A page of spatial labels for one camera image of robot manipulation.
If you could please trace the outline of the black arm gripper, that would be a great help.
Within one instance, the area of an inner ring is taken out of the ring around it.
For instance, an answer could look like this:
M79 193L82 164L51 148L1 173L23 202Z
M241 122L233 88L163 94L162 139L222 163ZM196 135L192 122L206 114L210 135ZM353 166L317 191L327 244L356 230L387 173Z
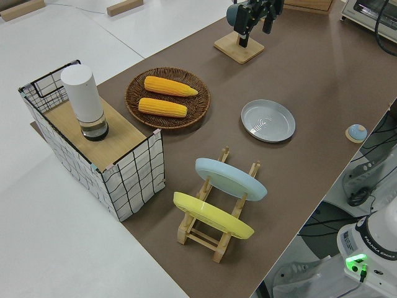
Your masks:
M247 47L249 34L254 27L255 16L265 16L262 31L270 34L273 21L283 11L284 0L250 0L237 8L234 31L238 33L238 45Z

